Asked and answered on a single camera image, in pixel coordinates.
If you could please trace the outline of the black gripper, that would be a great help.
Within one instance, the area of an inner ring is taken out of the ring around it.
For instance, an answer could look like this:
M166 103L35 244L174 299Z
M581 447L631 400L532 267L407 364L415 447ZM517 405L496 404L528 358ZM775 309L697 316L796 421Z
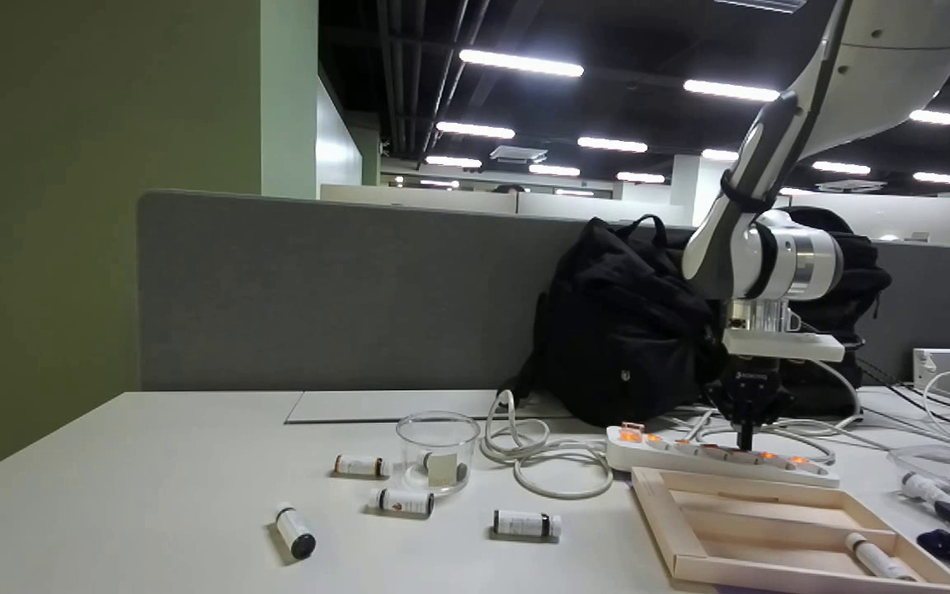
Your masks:
M715 410L739 427L739 453L751 453L757 427L775 423L785 391L775 360L731 360L715 383Z

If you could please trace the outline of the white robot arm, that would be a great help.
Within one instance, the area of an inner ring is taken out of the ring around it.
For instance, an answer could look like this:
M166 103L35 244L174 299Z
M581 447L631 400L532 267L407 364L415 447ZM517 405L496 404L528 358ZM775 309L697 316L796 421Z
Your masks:
M785 174L821 153L887 133L950 79L950 0L834 0L800 79L749 125L718 197L684 251L684 279L722 304L730 355L715 405L739 447L779 415L779 364L843 364L832 333L800 333L791 309L838 288L846 254L821 227L775 211Z

